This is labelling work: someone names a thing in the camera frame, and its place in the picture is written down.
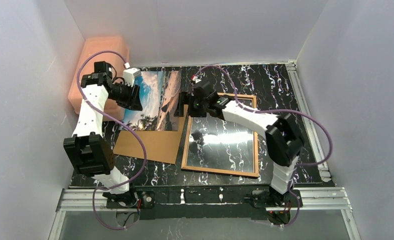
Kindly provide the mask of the beach landscape photo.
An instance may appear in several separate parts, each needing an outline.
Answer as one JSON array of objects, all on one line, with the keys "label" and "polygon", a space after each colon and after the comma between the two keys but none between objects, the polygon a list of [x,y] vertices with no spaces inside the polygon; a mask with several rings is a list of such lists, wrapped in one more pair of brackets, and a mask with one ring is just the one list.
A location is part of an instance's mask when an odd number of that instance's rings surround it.
[{"label": "beach landscape photo", "polygon": [[181,90],[181,72],[143,71],[135,83],[140,86],[143,110],[126,110],[122,122],[134,131],[178,130],[179,118],[174,113]]}]

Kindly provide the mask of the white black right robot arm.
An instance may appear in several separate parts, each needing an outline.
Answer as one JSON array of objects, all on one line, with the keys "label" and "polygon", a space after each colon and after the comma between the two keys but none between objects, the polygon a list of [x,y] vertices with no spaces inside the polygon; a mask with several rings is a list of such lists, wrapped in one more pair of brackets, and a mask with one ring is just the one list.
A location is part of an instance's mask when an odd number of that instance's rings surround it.
[{"label": "white black right robot arm", "polygon": [[301,115],[301,112],[249,107],[239,101],[237,93],[220,94],[210,82],[198,79],[191,91],[179,93],[175,116],[185,114],[192,118],[210,115],[242,125],[262,136],[273,161],[270,187],[280,195],[289,192],[293,172],[305,144],[302,132],[292,119],[293,115]]}]

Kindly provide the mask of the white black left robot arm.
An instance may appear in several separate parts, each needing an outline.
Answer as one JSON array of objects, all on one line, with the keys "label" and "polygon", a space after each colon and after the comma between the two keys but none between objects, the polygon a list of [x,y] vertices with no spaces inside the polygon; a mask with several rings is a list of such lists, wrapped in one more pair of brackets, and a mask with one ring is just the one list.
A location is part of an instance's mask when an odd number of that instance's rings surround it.
[{"label": "white black left robot arm", "polygon": [[127,68],[113,81],[112,65],[105,61],[94,63],[94,72],[82,76],[79,82],[82,103],[75,130],[63,141],[64,150],[75,172],[93,178],[109,188],[112,195],[129,191],[128,177],[115,167],[114,153],[104,139],[102,124],[104,106],[108,99],[122,108],[142,111],[140,86],[135,79],[141,76],[137,68]]}]

